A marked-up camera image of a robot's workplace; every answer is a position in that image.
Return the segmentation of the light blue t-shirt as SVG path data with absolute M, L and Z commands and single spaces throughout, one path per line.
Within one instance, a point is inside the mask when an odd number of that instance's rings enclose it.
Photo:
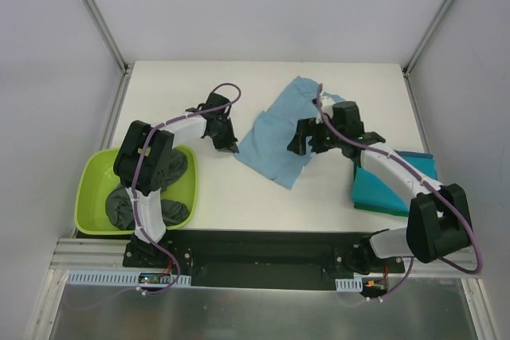
M 296 77 L 273 104 L 254 120 L 252 128 L 238 145 L 234 157 L 243 165 L 277 185 L 290 190 L 312 159 L 310 146 L 305 155 L 287 150 L 300 119 L 315 118 L 318 83 Z

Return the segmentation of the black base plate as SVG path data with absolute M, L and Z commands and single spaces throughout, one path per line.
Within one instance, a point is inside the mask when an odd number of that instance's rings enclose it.
M 132 237 L 124 250 L 126 268 L 156 269 L 191 278 L 194 287 L 332 291 L 354 274 L 404 272 L 395 258 L 356 260 L 366 233 L 293 233 L 172 230 L 164 251 Z M 175 261 L 169 261 L 173 255 Z

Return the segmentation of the dark grey t-shirt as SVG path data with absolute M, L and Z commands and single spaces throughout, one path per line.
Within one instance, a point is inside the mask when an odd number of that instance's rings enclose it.
M 174 185 L 188 171 L 189 162 L 185 153 L 173 150 L 168 167 L 167 176 L 161 192 Z M 190 210 L 180 202 L 165 197 L 161 198 L 163 221 L 166 226 L 174 226 L 183 223 L 189 216 Z M 105 211 L 111 224 L 120 230 L 134 230 L 135 218 L 130 197 L 125 187 L 118 185 L 106 198 Z

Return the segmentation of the left aluminium frame post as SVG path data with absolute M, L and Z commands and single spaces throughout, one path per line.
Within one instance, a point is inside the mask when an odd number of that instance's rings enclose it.
M 112 34 L 112 31 L 108 27 L 108 23 L 104 19 L 103 14 L 96 0 L 81 0 L 84 4 L 84 8 L 87 10 L 88 16 L 91 18 L 92 23 L 96 27 L 98 34 L 106 45 L 112 59 L 115 61 L 116 66 L 119 68 L 123 75 L 129 73 L 130 65 L 121 53 L 118 44 Z

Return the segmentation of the green plastic basket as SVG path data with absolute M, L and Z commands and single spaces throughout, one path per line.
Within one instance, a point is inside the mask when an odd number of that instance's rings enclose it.
M 195 153 L 186 146 L 179 146 L 188 161 L 184 175 L 166 191 L 161 193 L 163 200 L 182 202 L 190 216 L 176 225 L 168 225 L 168 230 L 180 229 L 194 216 L 198 200 L 198 163 Z M 86 163 L 76 192 L 74 221 L 76 228 L 90 236 L 127 236 L 131 230 L 121 230 L 107 218 L 105 202 L 107 196 L 120 184 L 113 172 L 113 164 L 119 152 L 117 147 L 96 152 Z

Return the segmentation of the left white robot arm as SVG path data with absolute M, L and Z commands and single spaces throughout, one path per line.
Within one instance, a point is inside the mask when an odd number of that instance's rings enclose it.
M 136 120 L 129 126 L 114 161 L 113 171 L 131 202 L 135 236 L 145 242 L 140 256 L 150 267 L 167 262 L 168 248 L 160 243 L 167 231 L 161 193 L 170 173 L 176 146 L 209 137 L 214 149 L 237 153 L 237 138 L 230 118 L 233 101 L 211 92 L 206 101 L 154 126 Z

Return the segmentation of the aluminium frame post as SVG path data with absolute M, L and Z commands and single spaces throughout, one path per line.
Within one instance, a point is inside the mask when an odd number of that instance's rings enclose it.
M 84 4 L 84 8 L 87 10 L 88 16 L 91 18 L 92 23 L 96 27 L 98 34 L 106 45 L 112 59 L 115 61 L 116 66 L 119 68 L 123 75 L 129 73 L 130 65 L 121 53 L 118 44 L 112 34 L 112 31 L 108 27 L 108 23 L 104 19 L 103 14 L 96 0 L 81 0 Z
M 414 68 L 418 64 L 422 54 L 425 52 L 427 46 L 433 39 L 436 32 L 439 30 L 442 22 L 449 15 L 449 12 L 453 8 L 453 5 L 456 0 L 441 0 L 439 7 L 435 11 L 432 19 L 428 23 L 425 32 L 421 36 L 417 46 L 412 52 L 409 60 L 402 67 L 402 74 L 405 79 L 407 79 L 410 74 L 413 72 Z

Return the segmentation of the folded teal t-shirt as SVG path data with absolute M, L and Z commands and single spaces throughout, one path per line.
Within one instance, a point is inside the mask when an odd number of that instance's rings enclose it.
M 432 154 L 397 150 L 396 153 L 423 174 L 437 179 L 435 159 Z M 353 166 L 353 184 L 351 191 L 353 204 L 363 203 L 387 208 L 409 208 L 386 184 L 365 169 Z

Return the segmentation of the right aluminium frame post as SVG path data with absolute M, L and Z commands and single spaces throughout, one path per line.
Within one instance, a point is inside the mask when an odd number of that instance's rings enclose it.
M 442 22 L 449 15 L 449 12 L 453 8 L 453 5 L 456 0 L 441 0 L 439 7 L 435 11 L 432 19 L 428 23 L 425 32 L 421 36 L 417 46 L 412 52 L 409 60 L 402 67 L 402 74 L 405 79 L 407 79 L 410 74 L 413 72 L 414 68 L 418 64 L 422 54 L 425 52 L 427 46 L 433 39 L 436 32 L 439 30 Z

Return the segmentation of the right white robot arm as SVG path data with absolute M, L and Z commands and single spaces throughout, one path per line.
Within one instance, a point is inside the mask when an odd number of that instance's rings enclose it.
M 366 131 L 359 108 L 352 101 L 313 101 L 314 118 L 301 119 L 287 146 L 303 156 L 339 149 L 345 158 L 373 174 L 408 208 L 404 229 L 371 234 L 359 251 L 359 264 L 376 272 L 390 257 L 413 257 L 424 264 L 444 261 L 454 252 L 475 244 L 465 191 L 457 184 L 444 185 L 425 175 L 393 150 L 374 131 Z

